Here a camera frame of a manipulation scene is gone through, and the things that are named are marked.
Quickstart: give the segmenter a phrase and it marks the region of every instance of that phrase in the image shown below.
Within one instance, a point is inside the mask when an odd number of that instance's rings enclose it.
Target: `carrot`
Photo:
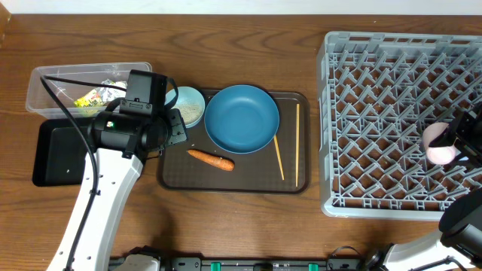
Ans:
[[[222,157],[216,157],[214,155],[206,154],[206,153],[203,153],[202,151],[197,151],[197,150],[188,150],[188,153],[192,157],[195,157],[219,169],[223,169],[226,171],[233,171],[234,169],[234,163],[229,160],[223,159]]]

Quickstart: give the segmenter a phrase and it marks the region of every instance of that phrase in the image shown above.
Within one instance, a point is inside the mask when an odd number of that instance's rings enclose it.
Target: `chopstick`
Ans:
[[[285,180],[285,174],[283,173],[283,165],[281,164],[281,156],[279,155],[278,138],[274,135],[274,145],[276,146],[276,155],[278,156],[279,171],[281,172],[281,179]]]
[[[300,104],[296,104],[296,187],[298,187],[299,160],[300,160]]]

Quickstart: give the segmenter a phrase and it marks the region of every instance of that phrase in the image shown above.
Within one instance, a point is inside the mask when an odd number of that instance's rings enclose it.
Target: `white wall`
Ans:
[[[0,0],[12,14],[482,15],[482,0]]]

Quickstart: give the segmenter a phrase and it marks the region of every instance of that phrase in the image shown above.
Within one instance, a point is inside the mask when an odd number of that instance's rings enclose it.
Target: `black tray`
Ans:
[[[204,90],[206,101],[217,90]],[[214,144],[206,133],[204,118],[188,129],[189,141],[165,150],[159,159],[157,180],[173,190],[206,190],[247,193],[301,193],[310,182],[310,104],[300,93],[269,93],[278,105],[277,133],[285,173],[281,179],[274,142],[252,154],[232,154]],[[300,104],[300,160],[298,186],[295,185],[296,104]],[[197,149],[234,161],[232,172],[217,169],[191,157]]]
[[[84,134],[93,118],[78,118]],[[38,131],[32,181],[36,186],[80,184],[87,149],[67,119],[46,120]]]

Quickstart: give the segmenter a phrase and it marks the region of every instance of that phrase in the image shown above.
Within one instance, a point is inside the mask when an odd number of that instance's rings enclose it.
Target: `wooden table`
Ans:
[[[146,61],[178,85],[256,84],[310,101],[312,182],[300,196],[164,190],[149,161],[127,200],[112,254],[152,245],[205,257],[327,257],[409,242],[437,223],[329,218],[319,200],[316,54],[333,30],[482,35],[482,17],[13,15],[0,49],[0,269],[43,270],[78,187],[31,182],[38,127],[25,110],[41,65]]]

